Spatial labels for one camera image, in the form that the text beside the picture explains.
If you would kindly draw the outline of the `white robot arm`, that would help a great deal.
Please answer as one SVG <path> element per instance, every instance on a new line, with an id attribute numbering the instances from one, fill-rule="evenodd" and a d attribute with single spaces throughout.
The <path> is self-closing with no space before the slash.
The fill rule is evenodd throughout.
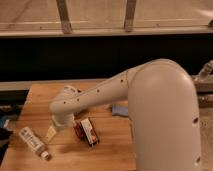
<path id="1" fill-rule="evenodd" d="M 152 60 L 80 93 L 62 90 L 50 103 L 52 122 L 66 128 L 86 108 L 126 100 L 136 171 L 202 171 L 196 85 L 212 71 L 213 60 L 196 77 L 173 60 Z"/>

